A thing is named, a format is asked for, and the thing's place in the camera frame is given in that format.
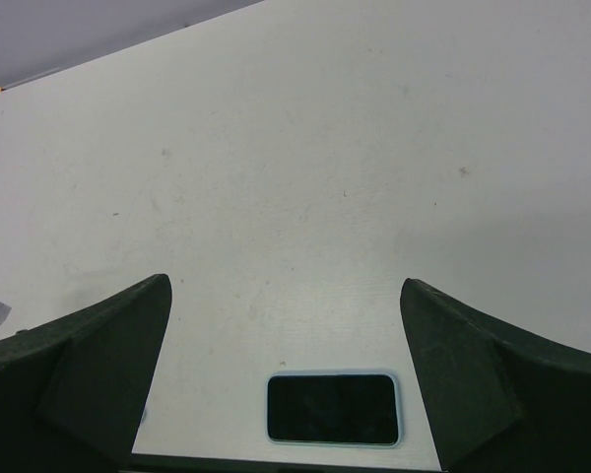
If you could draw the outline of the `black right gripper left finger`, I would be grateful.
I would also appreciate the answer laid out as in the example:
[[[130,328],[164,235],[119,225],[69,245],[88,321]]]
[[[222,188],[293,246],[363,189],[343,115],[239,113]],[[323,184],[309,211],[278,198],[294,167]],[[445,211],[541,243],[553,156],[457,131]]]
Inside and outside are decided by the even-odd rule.
[[[0,340],[0,472],[127,468],[170,309],[156,274]]]

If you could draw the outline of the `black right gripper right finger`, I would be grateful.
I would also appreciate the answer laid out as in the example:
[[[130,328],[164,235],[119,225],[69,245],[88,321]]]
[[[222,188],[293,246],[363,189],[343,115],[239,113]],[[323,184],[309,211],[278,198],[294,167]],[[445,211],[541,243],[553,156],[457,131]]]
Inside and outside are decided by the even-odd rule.
[[[402,321],[446,472],[591,472],[591,353],[408,279]]]

